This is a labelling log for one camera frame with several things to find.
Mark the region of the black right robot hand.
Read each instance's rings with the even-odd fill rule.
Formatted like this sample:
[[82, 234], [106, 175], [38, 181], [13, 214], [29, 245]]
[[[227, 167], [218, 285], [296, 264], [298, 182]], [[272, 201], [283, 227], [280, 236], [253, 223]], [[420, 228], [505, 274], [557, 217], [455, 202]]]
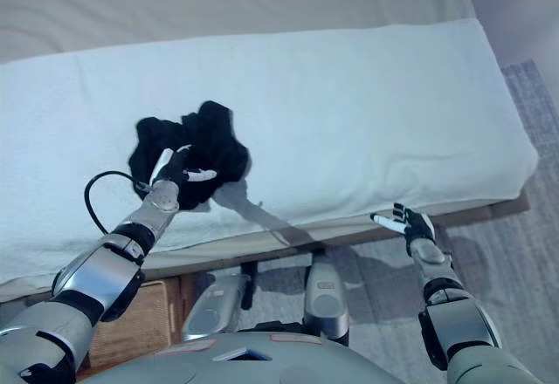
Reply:
[[392, 218], [378, 213], [369, 215], [371, 221], [387, 230], [404, 237], [406, 251], [411, 256], [411, 244], [418, 239], [429, 240], [435, 243], [435, 229], [430, 217], [395, 202], [392, 209]]

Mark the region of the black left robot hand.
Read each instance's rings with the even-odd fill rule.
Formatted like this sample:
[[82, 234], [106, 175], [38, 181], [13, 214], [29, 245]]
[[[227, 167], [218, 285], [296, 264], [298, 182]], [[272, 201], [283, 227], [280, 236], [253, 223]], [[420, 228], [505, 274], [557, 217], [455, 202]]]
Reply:
[[183, 182], [207, 182], [217, 177], [217, 171], [204, 168], [186, 168], [186, 161], [193, 148], [191, 144], [177, 150], [164, 148], [158, 158], [148, 184], [154, 186], [159, 181], [174, 182], [181, 186]]

